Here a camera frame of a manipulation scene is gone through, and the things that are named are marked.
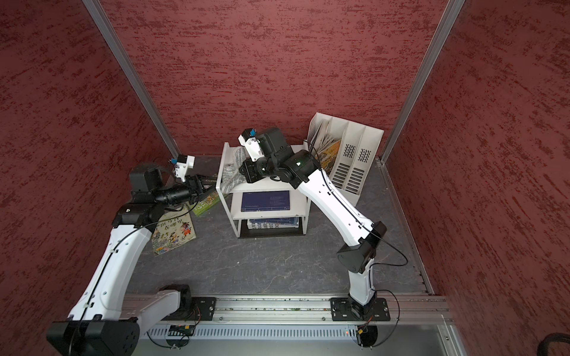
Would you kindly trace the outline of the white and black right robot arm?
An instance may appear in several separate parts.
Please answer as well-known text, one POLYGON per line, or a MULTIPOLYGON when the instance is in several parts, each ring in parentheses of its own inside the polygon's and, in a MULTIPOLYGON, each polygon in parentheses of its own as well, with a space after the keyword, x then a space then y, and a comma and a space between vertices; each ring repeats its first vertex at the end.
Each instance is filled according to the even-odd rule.
POLYGON ((246 182, 266 177, 285 182, 315 203, 336 227, 344 240, 337 258, 349 274, 350 311, 359 320, 368 318, 376 302, 370 269, 386 226, 361 214, 333 185, 320 162, 306 149, 293 151, 280 129, 257 133, 248 128, 238 140, 248 154, 239 168, 246 182))

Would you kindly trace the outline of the grey striped fluffy cloth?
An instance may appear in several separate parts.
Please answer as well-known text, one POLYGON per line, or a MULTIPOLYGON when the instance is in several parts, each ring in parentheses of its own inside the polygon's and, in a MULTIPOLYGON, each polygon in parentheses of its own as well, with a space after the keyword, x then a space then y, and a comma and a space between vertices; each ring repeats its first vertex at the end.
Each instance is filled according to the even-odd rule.
POLYGON ((236 148, 234 152, 229 155, 229 162, 224 165, 222 173, 222 194, 230 194, 237 185, 246 182, 246 178, 239 172, 239 168, 248 157, 246 149, 243 147, 236 148))

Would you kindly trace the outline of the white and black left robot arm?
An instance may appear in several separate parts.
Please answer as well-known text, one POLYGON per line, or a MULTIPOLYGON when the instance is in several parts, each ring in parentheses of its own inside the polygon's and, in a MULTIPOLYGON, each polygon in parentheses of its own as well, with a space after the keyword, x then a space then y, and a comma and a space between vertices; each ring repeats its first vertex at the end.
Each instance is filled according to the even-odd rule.
POLYGON ((142 334, 171 314, 193 316, 197 308, 187 285, 171 284, 155 295, 137 297, 123 311, 126 289, 144 247, 177 206, 195 206, 215 189, 215 177, 189 175, 178 163, 166 183, 166 169, 144 163, 129 174, 131 199, 115 215, 105 253, 83 296, 64 321, 54 321, 46 339, 61 355, 131 355, 142 334))

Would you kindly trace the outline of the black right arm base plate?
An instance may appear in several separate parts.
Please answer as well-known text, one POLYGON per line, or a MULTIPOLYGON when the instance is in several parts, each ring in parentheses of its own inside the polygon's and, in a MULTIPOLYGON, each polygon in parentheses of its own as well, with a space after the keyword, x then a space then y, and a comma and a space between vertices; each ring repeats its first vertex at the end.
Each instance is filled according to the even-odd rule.
POLYGON ((390 321, 385 298, 372 298, 363 306, 352 298, 331 298, 330 310, 333 321, 390 321))

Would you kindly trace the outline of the white three-tier bookshelf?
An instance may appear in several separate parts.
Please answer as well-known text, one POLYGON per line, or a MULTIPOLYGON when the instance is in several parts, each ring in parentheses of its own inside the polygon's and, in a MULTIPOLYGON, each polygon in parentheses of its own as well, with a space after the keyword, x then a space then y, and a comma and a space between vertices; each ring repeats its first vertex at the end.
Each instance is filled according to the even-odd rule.
POLYGON ((268 177, 254 183, 233 179, 243 148, 224 144, 215 185, 237 238, 307 234, 311 201, 285 182, 268 177))

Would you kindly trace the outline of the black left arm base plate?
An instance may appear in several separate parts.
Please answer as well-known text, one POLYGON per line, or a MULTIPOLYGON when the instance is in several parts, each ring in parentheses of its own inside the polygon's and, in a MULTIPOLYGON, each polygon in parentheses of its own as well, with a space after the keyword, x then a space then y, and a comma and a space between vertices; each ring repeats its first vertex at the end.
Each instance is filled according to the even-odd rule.
POLYGON ((216 309, 217 298, 192 297, 189 305, 181 306, 169 315, 170 320, 179 321, 212 321, 216 309))

